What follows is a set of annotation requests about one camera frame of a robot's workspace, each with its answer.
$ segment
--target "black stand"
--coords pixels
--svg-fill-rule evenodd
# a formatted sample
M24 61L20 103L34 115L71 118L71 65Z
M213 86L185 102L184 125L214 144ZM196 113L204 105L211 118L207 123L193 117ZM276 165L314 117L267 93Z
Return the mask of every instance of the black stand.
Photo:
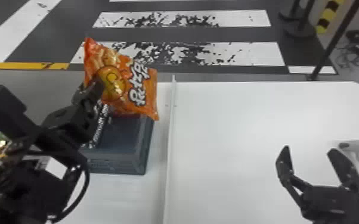
M286 21L300 20L304 14L304 11L299 7L300 2L301 0L294 0L292 5L287 4L278 15Z
M341 39L343 33L345 33L346 28L348 28L349 24L351 23L352 19L355 17L356 13L359 10L359 0L355 0L355 2L352 4L351 8L349 9L348 13L346 14L344 20L342 21L341 25L339 26L337 32L335 33L333 39L329 43L329 46L326 48L324 55L318 62L316 68L312 72L312 74L307 76L308 81L313 81L317 79L317 76L320 72L320 70L323 68L324 63L330 56L330 54L333 52L335 46Z
M285 32L294 38L310 38L316 34L316 29L309 23L309 15L315 0L309 0L304 16L299 22L289 23L285 26Z

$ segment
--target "snack bag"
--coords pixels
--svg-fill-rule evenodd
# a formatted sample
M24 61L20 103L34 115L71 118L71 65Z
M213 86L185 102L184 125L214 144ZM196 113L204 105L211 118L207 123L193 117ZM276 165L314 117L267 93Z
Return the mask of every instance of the snack bag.
M85 87L99 76L105 84L101 97L116 114L146 114L158 120L156 108L157 71L148 69L128 56L85 40Z

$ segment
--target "white tabletop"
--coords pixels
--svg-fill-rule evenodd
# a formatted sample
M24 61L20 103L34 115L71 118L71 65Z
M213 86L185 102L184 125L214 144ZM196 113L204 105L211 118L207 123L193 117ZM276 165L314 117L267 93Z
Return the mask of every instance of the white tabletop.
M178 83L172 118L166 224L310 223L278 181L290 145L296 174L338 185L326 157L359 139L352 82Z
M78 207L62 224L158 224L163 222L171 83L158 84L160 120L154 124L144 176L91 174ZM76 188L82 187L80 180Z

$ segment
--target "black box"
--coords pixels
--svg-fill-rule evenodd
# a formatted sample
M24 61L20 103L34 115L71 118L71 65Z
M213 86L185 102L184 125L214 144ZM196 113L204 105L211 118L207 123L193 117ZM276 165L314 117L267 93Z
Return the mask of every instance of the black box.
M83 148L92 173L144 175L154 121L145 115L111 117L95 148Z

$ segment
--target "crosswalk stripe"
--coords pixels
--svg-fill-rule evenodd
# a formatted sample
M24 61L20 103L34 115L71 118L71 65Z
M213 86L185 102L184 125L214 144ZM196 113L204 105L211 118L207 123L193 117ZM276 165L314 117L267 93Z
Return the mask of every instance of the crosswalk stripe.
M284 66L276 42L100 42L142 63L200 66ZM71 60L83 63L83 44Z
M315 66L288 66L288 69L291 74L310 74ZM320 70L320 74L336 74L336 71L332 66L324 66Z
M0 25L0 62L7 59L60 1L29 0Z
M265 10L103 12L94 28L270 27Z

